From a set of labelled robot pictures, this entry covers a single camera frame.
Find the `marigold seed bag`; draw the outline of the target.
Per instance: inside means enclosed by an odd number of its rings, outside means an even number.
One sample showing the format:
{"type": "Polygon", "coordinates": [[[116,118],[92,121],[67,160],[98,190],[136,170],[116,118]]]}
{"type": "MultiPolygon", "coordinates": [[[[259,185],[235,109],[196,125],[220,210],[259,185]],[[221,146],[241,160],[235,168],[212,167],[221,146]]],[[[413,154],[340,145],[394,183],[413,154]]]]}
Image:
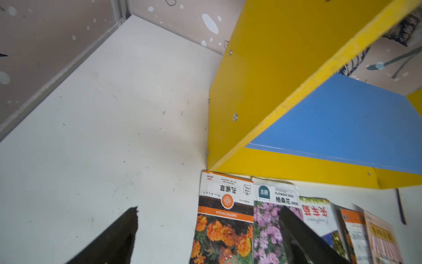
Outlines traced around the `marigold seed bag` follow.
{"type": "Polygon", "coordinates": [[[253,263],[253,181],[203,171],[192,264],[253,263]]]}

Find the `purple flower seed bag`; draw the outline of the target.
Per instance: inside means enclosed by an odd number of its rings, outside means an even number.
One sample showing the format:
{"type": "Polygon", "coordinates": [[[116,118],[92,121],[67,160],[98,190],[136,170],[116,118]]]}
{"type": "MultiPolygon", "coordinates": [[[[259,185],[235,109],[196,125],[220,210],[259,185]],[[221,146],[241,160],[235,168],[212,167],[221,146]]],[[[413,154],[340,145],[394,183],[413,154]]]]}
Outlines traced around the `purple flower seed bag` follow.
{"type": "Polygon", "coordinates": [[[288,208],[303,219],[298,187],[291,183],[252,179],[254,182],[253,259],[255,264],[287,264],[279,213],[288,208]]]}

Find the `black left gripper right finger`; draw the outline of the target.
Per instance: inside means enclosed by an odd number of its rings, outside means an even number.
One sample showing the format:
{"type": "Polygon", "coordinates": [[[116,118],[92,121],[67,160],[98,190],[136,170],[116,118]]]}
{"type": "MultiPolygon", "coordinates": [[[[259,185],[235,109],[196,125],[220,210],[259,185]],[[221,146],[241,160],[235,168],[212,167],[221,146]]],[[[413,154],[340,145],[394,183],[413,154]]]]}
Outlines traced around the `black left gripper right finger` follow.
{"type": "Polygon", "coordinates": [[[289,208],[284,207],[279,212],[279,225],[287,250],[291,251],[289,239],[293,239],[303,254],[307,255],[314,264],[349,264],[348,260],[328,246],[289,208]]]}

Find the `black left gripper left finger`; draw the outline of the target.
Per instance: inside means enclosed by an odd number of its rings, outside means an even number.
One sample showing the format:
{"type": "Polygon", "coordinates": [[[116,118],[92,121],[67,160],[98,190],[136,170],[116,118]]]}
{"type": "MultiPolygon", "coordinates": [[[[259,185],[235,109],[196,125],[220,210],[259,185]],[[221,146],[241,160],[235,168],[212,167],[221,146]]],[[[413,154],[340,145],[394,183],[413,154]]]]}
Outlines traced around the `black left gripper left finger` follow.
{"type": "Polygon", "coordinates": [[[131,207],[68,262],[70,264],[129,264],[138,230],[138,210],[131,207]]]}

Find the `shop picture seed bag top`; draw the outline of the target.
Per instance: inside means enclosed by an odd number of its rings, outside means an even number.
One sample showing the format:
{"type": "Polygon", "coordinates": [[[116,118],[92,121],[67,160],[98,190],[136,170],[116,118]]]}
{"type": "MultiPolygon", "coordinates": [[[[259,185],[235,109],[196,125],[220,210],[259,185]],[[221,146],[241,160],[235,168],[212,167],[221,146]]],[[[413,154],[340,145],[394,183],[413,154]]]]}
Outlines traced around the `shop picture seed bag top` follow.
{"type": "Polygon", "coordinates": [[[364,211],[368,240],[374,264],[403,264],[392,226],[379,217],[364,211]]]}

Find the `orange back-side seed bag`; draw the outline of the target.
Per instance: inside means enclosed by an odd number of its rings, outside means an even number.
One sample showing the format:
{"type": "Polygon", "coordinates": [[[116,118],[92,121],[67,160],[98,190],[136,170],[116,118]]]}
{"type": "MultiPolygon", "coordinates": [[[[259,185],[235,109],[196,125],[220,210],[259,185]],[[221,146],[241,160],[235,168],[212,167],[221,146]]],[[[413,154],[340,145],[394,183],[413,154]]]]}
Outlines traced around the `orange back-side seed bag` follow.
{"type": "Polygon", "coordinates": [[[366,223],[362,212],[340,208],[341,227],[352,264],[372,264],[366,223]]]}

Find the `blue flower seed bag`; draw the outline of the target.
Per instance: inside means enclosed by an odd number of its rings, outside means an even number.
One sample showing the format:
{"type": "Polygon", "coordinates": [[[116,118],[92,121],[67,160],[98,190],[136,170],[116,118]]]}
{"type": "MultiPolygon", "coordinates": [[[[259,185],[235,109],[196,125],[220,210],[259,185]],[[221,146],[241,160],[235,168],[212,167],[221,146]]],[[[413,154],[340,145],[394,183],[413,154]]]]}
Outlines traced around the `blue flower seed bag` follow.
{"type": "Polygon", "coordinates": [[[303,222],[340,256],[348,260],[346,249],[339,233],[331,202],[324,198],[300,196],[303,222]]]}

